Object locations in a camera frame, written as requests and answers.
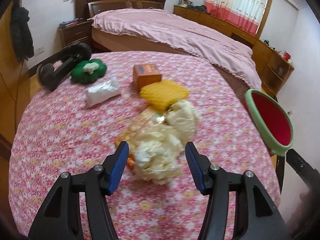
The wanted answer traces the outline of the cream paper wad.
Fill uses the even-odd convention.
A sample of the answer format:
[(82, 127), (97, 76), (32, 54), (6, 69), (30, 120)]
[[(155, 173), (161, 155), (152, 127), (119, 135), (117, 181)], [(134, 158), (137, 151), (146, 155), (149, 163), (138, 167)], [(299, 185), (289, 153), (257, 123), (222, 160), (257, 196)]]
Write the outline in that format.
[(170, 106), (162, 123), (150, 124), (137, 134), (133, 150), (135, 175), (144, 181), (166, 184), (181, 175), (179, 155), (195, 137), (199, 111), (188, 100)]

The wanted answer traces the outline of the white plastic bag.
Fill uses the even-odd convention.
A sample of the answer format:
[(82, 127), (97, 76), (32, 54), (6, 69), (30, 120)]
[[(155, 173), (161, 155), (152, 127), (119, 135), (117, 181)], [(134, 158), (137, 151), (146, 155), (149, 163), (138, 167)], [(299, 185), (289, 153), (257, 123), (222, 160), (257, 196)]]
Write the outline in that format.
[(119, 81), (112, 76), (109, 80), (97, 83), (85, 91), (86, 106), (93, 107), (120, 94)]

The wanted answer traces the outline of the orange cardboard box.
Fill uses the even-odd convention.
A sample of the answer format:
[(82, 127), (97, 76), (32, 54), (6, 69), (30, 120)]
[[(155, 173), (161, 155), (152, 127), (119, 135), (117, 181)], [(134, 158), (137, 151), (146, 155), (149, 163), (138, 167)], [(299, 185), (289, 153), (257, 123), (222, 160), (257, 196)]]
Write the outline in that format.
[(162, 74), (156, 64), (136, 64), (133, 67), (133, 83), (137, 92), (147, 85), (160, 82)]

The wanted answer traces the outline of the red bin with green rim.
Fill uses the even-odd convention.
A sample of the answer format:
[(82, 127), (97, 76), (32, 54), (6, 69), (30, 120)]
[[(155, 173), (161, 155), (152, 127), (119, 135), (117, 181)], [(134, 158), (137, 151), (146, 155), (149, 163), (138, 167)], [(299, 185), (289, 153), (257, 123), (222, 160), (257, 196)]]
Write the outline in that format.
[(285, 156), (294, 141), (292, 122), (283, 108), (269, 95), (249, 89), (245, 107), (271, 155)]

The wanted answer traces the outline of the orange snack wrapper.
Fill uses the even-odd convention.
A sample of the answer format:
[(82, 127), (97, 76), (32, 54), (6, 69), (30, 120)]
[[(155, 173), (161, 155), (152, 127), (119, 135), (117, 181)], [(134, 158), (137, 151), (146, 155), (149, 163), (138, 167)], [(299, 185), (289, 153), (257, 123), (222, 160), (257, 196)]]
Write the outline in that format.
[(155, 124), (162, 124), (165, 120), (165, 114), (157, 112), (154, 108), (148, 107), (127, 126), (114, 140), (117, 148), (122, 141), (126, 141), (129, 145), (129, 157), (127, 166), (133, 169), (135, 166), (134, 152), (139, 146), (138, 136), (142, 134), (146, 128)]

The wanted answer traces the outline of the green toy with white piece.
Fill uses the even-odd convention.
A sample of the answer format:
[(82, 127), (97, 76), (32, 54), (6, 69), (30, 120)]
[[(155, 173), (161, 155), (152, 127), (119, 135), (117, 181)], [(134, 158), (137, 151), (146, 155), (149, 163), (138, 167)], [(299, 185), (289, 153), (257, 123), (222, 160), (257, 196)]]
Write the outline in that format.
[(87, 85), (94, 83), (97, 79), (103, 77), (106, 74), (106, 71), (107, 65), (100, 59), (82, 61), (72, 70), (71, 81), (73, 83)]

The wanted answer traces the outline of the pink floral tablecloth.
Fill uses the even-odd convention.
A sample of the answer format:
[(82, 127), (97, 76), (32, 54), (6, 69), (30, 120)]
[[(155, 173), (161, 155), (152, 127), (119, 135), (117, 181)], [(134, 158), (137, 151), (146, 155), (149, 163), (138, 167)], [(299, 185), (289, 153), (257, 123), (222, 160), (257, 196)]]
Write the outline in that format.
[[(9, 163), (9, 203), (18, 231), (27, 235), (50, 188), (64, 172), (79, 174), (100, 164), (120, 140), (132, 140), (128, 126), (148, 106), (133, 84), (133, 67), (155, 64), (165, 79), (189, 90), (201, 116), (193, 142), (228, 172), (253, 171), (276, 204), (280, 189), (268, 150), (244, 106), (206, 60), (157, 52), (95, 54), (107, 65), (104, 80), (116, 77), (121, 94), (86, 107), (86, 86), (65, 80), (39, 90), (23, 113)], [(120, 239), (197, 239), (207, 197), (197, 191), (185, 156), (181, 175), (165, 185), (138, 179), (126, 169), (107, 198)]]

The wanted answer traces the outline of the black jacket hanging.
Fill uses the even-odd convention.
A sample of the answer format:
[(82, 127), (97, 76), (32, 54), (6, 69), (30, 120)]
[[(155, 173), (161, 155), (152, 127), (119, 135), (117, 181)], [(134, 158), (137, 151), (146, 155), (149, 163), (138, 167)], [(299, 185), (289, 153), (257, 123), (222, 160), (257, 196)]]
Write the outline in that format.
[(34, 56), (33, 38), (28, 26), (29, 11), (14, 5), (11, 10), (10, 35), (12, 46), (18, 62)]

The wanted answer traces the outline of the dark wooden nightstand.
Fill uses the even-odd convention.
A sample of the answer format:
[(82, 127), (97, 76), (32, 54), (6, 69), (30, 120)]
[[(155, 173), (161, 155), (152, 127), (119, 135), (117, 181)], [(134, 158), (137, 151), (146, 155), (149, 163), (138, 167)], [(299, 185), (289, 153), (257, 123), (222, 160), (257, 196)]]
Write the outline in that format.
[(93, 47), (92, 19), (81, 18), (69, 26), (58, 27), (62, 46), (68, 46), (74, 42), (82, 42)]

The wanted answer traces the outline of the pink bed quilt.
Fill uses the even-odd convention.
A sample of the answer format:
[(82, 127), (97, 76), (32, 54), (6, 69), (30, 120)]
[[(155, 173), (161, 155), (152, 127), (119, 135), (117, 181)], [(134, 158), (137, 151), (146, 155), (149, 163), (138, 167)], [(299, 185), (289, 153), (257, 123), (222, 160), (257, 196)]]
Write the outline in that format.
[(92, 17), (92, 37), (111, 51), (190, 54), (260, 89), (261, 79), (248, 46), (162, 9), (118, 9)]

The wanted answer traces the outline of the white and red curtain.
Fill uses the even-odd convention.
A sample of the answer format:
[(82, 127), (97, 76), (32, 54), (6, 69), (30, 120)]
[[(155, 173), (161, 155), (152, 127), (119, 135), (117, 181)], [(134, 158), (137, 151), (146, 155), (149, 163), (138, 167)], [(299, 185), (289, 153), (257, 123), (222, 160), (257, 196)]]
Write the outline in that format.
[(268, 0), (205, 0), (207, 12), (255, 35)]

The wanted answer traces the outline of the dark wooden headboard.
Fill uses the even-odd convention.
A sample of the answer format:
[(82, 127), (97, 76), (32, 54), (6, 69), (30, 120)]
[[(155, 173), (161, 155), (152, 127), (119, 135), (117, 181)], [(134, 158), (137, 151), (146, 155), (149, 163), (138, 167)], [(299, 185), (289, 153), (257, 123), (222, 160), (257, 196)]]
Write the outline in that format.
[(166, 0), (74, 0), (76, 18), (90, 18), (108, 10), (125, 8), (164, 9)]

